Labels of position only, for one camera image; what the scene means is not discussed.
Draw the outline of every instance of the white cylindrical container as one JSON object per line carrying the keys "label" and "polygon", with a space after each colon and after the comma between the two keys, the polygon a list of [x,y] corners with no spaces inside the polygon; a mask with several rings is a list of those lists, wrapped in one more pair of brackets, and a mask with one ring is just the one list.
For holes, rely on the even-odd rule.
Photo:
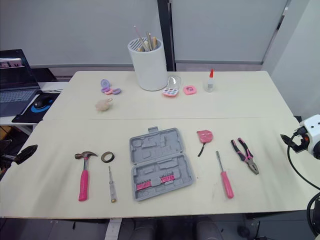
{"label": "white cylindrical container", "polygon": [[148,91],[163,89],[168,83],[164,45],[159,39],[156,42],[157,47],[152,51],[138,51],[141,47],[138,38],[128,44],[138,83],[141,88]]}

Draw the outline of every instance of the laptop screen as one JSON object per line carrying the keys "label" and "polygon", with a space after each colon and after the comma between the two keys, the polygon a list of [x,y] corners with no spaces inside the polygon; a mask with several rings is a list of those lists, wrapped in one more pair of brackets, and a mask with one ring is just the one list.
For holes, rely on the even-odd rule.
{"label": "laptop screen", "polygon": [[39,87],[21,49],[0,51],[0,89]]}

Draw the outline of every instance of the mouse pad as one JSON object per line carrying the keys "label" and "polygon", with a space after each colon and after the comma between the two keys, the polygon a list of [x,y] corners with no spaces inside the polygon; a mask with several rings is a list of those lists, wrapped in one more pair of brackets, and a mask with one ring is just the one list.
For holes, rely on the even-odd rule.
{"label": "mouse pad", "polygon": [[[54,101],[59,96],[59,93],[41,93],[34,101],[33,103],[24,111],[22,115],[17,115],[12,120],[13,123],[39,123],[42,121],[42,118],[48,111],[48,109],[51,107],[51,105],[54,103]],[[41,108],[35,108],[34,104],[39,99],[45,99],[50,98],[49,102],[41,107]]]}

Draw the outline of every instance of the pliers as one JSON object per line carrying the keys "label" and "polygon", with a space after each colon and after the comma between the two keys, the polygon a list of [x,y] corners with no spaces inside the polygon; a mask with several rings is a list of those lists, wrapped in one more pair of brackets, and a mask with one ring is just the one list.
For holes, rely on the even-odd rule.
{"label": "pliers", "polygon": [[259,174],[259,170],[257,165],[254,163],[254,156],[252,155],[252,153],[250,152],[248,146],[246,145],[245,141],[243,141],[241,139],[241,137],[238,138],[238,141],[241,143],[241,145],[244,147],[244,151],[245,154],[243,154],[239,148],[236,145],[235,140],[231,140],[231,144],[233,146],[233,149],[235,150],[235,152],[239,155],[241,161],[245,162],[246,164],[248,164],[248,167],[250,168],[250,170],[252,172],[254,172],[254,174]]}

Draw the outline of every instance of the gray tool case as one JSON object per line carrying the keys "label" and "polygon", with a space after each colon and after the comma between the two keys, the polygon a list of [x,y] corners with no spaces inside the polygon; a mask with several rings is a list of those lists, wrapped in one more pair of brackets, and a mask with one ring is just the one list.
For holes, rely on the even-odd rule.
{"label": "gray tool case", "polygon": [[133,198],[145,200],[191,185],[194,175],[177,128],[130,139]]}

